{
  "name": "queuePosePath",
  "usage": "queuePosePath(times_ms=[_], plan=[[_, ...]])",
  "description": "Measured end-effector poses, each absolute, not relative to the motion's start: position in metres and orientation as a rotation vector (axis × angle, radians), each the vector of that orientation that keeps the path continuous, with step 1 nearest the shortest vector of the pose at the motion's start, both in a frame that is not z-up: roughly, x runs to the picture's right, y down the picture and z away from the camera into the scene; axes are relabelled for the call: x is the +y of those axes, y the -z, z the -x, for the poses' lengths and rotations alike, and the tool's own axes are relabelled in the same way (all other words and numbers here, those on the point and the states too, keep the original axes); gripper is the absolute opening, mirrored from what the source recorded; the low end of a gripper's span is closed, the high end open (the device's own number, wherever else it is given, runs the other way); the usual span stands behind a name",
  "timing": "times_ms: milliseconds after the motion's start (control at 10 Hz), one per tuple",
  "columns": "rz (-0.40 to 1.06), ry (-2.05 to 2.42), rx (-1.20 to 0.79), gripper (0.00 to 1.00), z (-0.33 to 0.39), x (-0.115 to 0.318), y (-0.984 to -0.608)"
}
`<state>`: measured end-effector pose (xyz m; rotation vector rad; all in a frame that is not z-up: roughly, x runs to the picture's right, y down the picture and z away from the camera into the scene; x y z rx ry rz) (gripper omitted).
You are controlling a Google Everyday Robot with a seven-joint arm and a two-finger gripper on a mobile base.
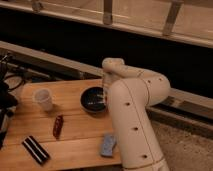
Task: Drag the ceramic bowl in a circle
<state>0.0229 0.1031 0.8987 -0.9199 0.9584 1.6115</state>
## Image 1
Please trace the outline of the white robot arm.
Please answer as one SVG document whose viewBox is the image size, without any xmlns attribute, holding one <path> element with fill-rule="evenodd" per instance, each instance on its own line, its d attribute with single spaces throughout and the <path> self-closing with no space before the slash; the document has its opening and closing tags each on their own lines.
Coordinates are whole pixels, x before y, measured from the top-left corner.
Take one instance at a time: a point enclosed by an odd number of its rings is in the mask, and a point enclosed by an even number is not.
<svg viewBox="0 0 213 171">
<path fill-rule="evenodd" d="M 103 89 L 124 171 L 170 171 L 146 107 L 170 93 L 161 73 L 128 66 L 121 58 L 102 62 Z"/>
</svg>

